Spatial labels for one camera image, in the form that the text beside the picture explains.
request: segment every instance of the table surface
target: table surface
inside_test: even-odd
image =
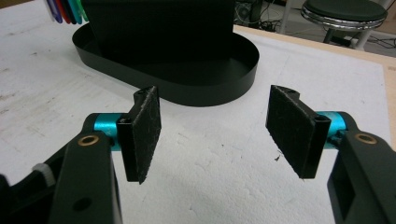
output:
[[[310,48],[323,49],[329,52],[334,52],[334,53],[354,57],[357,59],[367,60],[369,62],[381,64],[384,69],[385,89],[387,91],[387,99],[388,99],[389,126],[392,136],[390,144],[392,145],[393,148],[396,148],[396,58],[359,51],[355,49],[337,47],[333,45],[309,41],[287,35],[278,35],[260,30],[248,29],[246,27],[241,27],[241,26],[235,26],[235,30],[249,32],[255,35],[262,35],[268,38],[295,43]]]
[[[0,172],[11,184],[89,114],[128,111],[137,91],[83,64],[71,41],[78,26],[46,13],[41,1],[0,9]],[[315,110],[345,110],[388,142],[395,136],[395,59],[234,31],[261,53],[252,88],[219,106],[161,100],[163,129],[142,186],[126,182],[113,153],[125,223],[333,223],[326,184],[336,150],[323,152],[315,179],[296,176],[265,129],[271,84],[299,91]]]

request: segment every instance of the cable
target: cable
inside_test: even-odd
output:
[[[240,15],[239,15],[239,13],[238,13],[238,10],[237,10],[237,7],[235,7],[235,14],[236,14],[236,16],[238,17],[238,19],[241,21],[241,22],[243,22],[243,23],[247,23],[247,24],[254,24],[254,23],[258,23],[258,22],[260,22],[260,21],[262,21],[262,14],[273,4],[275,2],[275,0],[273,0],[273,2],[272,3],[268,3],[268,5],[267,5],[267,7],[260,13],[260,17],[259,17],[259,19],[257,20],[257,21],[244,21],[241,17],[240,17]]]
[[[367,40],[367,42],[369,43],[374,43],[377,44],[385,49],[396,49],[396,38],[385,38],[385,39],[380,39],[377,38],[375,36],[370,36],[371,38],[373,38],[374,40]]]
[[[259,24],[259,29],[269,32],[275,32],[276,27],[280,26],[281,20],[277,21],[261,21]]]
[[[387,11],[393,6],[393,4],[396,2],[396,0],[393,0],[392,4],[389,5],[389,7],[387,8]]]
[[[273,20],[273,19],[278,19],[278,18],[280,18],[280,12],[279,12],[279,11],[274,10],[274,9],[271,9],[271,10],[272,10],[273,12],[276,13],[276,16],[269,18],[268,21]]]

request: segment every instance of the black stool seat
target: black stool seat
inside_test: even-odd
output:
[[[304,6],[318,15],[342,21],[379,21],[387,17],[383,7],[368,0],[308,0]]]

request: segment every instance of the floor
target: floor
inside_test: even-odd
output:
[[[263,3],[263,8],[267,7],[267,3]],[[284,7],[279,5],[271,5],[269,10],[262,13],[262,21],[279,21],[282,19]],[[279,28],[280,22],[276,23],[276,29]],[[307,21],[300,15],[299,9],[292,9],[290,11],[289,19],[286,26],[286,35],[291,35],[303,39],[322,42],[326,31],[323,27]],[[376,54],[386,55],[396,58],[396,35],[381,33],[373,31],[368,42],[364,46],[364,50]]]

